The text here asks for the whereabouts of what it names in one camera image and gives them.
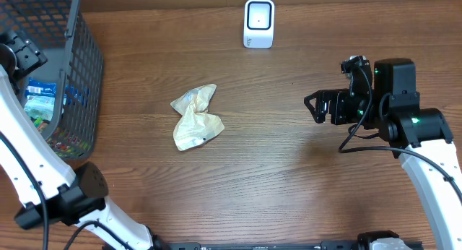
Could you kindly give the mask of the beige snack bag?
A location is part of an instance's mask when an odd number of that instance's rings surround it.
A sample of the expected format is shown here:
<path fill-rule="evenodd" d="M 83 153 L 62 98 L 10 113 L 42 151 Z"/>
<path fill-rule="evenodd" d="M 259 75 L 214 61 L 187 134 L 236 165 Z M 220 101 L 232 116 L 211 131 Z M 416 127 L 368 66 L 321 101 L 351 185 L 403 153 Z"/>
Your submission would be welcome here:
<path fill-rule="evenodd" d="M 202 85 L 170 103 L 181 115 L 173 131 L 173 139 L 179 151 L 202 146 L 225 130 L 221 118 L 208 113 L 216 88 L 215 84 Z"/>

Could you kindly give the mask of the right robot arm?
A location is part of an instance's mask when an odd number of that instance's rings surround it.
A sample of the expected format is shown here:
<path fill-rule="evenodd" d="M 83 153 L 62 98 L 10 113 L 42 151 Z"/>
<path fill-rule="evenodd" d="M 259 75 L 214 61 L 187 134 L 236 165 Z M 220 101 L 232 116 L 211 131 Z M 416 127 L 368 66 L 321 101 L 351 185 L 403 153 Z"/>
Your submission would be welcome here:
<path fill-rule="evenodd" d="M 371 64 L 352 56 L 340 64 L 348 88 L 318 90 L 304 99 L 314 121 L 348 125 L 340 153 L 389 151 L 411 179 L 437 248 L 461 248 L 461 169 L 443 113 L 420 107 L 411 59 Z"/>

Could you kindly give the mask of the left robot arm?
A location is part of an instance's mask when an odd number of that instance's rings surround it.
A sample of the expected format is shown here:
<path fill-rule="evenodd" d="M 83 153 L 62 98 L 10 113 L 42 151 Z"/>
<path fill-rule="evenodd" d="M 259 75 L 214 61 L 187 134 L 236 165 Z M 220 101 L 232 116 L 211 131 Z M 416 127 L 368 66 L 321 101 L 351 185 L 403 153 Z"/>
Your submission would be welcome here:
<path fill-rule="evenodd" d="M 52 151 L 17 99 L 16 76 L 27 75 L 46 58 L 13 31 L 1 34 L 1 167 L 17 191 L 22 208 L 17 224 L 27 230 L 43 227 L 43 248 L 49 226 L 62 222 L 88 230 L 108 249 L 159 249 L 151 230 L 130 218 L 108 196 L 107 183 L 93 163 L 76 170 Z"/>

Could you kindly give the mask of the green gummy candy bag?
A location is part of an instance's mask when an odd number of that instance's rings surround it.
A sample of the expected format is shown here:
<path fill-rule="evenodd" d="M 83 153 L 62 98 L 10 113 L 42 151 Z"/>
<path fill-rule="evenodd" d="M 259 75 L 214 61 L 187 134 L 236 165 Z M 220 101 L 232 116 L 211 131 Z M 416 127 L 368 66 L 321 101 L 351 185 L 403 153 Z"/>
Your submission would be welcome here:
<path fill-rule="evenodd" d="M 60 127 L 55 129 L 46 142 L 60 158 L 77 159 L 90 150 L 87 142 L 68 129 Z"/>

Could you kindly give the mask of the mint green snack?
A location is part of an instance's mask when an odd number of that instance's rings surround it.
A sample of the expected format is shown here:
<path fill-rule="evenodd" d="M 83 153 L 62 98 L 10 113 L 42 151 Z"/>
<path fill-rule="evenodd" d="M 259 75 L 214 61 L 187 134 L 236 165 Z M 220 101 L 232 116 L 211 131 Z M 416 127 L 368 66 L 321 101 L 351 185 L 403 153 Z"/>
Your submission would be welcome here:
<path fill-rule="evenodd" d="M 51 121 L 55 98 L 41 95 L 29 95 L 24 110 L 30 118 Z"/>

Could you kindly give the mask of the blue cookie pack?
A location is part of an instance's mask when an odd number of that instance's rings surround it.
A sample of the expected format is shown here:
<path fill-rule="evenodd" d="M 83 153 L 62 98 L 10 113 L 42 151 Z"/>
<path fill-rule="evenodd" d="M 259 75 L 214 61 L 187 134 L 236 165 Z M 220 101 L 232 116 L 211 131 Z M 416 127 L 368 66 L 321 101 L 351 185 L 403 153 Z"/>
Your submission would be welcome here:
<path fill-rule="evenodd" d="M 89 95 L 90 90 L 84 88 L 83 90 L 78 89 L 73 85 L 66 85 L 65 92 L 72 94 L 76 98 L 81 98 L 83 95 Z M 27 87 L 25 88 L 25 97 L 29 95 L 41 95 L 47 97 L 56 97 L 57 94 L 57 84 L 55 82 L 40 82 L 29 78 Z"/>

